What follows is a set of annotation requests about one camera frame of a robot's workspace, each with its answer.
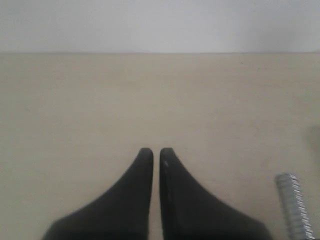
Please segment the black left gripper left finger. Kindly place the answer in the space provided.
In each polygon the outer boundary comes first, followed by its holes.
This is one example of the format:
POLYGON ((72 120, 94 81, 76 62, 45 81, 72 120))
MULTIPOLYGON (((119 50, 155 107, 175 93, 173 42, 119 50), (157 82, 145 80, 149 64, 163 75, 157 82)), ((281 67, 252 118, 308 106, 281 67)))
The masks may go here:
POLYGON ((56 220, 44 240, 147 240, 154 154, 141 148, 121 178, 81 209, 56 220))

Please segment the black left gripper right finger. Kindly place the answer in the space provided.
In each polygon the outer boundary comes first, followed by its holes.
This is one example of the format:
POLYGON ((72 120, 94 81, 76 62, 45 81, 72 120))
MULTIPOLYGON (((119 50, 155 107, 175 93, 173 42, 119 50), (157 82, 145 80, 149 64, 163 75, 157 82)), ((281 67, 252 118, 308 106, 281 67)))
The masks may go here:
POLYGON ((175 151, 159 155, 159 197, 165 240, 270 240, 265 225, 208 192, 175 151))

